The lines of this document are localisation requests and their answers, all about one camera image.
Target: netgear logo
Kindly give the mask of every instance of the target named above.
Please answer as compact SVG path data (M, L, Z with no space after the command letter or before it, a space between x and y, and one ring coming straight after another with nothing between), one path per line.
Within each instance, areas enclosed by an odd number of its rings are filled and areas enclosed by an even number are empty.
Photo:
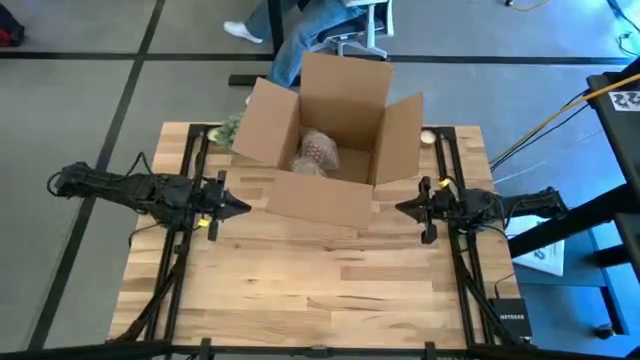
M500 320L524 320L524 315L522 314L506 314L500 315Z

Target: white paper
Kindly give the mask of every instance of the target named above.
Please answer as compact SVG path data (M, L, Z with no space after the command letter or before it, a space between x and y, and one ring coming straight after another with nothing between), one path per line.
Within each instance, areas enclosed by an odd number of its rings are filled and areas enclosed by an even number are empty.
M616 111L640 112L640 91L610 91L609 97Z
M517 235L546 220L538 216L512 218L506 233L509 236ZM513 262L552 275L562 276L564 273L564 240L519 256L513 259Z

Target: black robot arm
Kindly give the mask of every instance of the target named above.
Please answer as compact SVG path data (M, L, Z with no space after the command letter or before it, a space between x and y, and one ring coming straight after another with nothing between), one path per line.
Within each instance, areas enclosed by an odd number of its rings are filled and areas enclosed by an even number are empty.
M209 215L209 239L217 236L217 221L224 221L251 210L224 189L225 172L216 179L204 179L199 190L192 180L173 174L117 175L99 172L86 163L77 162L54 174L47 183L49 192L58 197L98 197L114 202L139 214L150 214L158 224L174 231L191 229L195 214ZM55 188L51 182L55 177Z
M455 181L445 178L440 181L441 189L432 195L430 181L429 177L423 177L418 185L418 197L396 205L399 211L425 224L424 244L438 238L433 219L450 222L459 230L476 232L498 220L508 221L525 215L553 218L568 211L560 194L551 187L536 194L510 197L481 189L468 189L459 194L453 189Z

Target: wooden table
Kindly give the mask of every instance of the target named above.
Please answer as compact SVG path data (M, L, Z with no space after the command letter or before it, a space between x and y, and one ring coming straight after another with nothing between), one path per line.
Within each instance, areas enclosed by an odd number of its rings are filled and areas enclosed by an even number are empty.
M188 127L163 126L154 172L179 172ZM456 132L467 187L493 190L480 128ZM205 230L194 233L175 344L210 337L229 346L421 348L433 341L439 349L466 348L446 226L437 224L440 238L421 245L421 225L394 208L417 195L421 176L437 178L432 147L421 150L420 176L376 188L367 231L266 213L275 170L210 147L205 176L223 169L230 191L253 210L221 224L217 242L208 241ZM141 216L137 226L150 224ZM156 227L134 237L110 337L151 298L164 234ZM478 252L492 295L494 282L513 273L506 240L497 232L479 234ZM500 283L500 293L519 296L515 276ZM469 298L481 341L478 309Z

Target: cardboard box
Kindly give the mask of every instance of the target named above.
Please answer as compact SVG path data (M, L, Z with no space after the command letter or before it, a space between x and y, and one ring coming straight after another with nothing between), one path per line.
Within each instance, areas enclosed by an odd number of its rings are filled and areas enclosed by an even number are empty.
M305 53L300 94L258 80L233 151L279 170L267 211L366 229L375 185L418 173L423 98L386 107L393 67ZM290 172L302 127L336 141L340 168L328 177Z

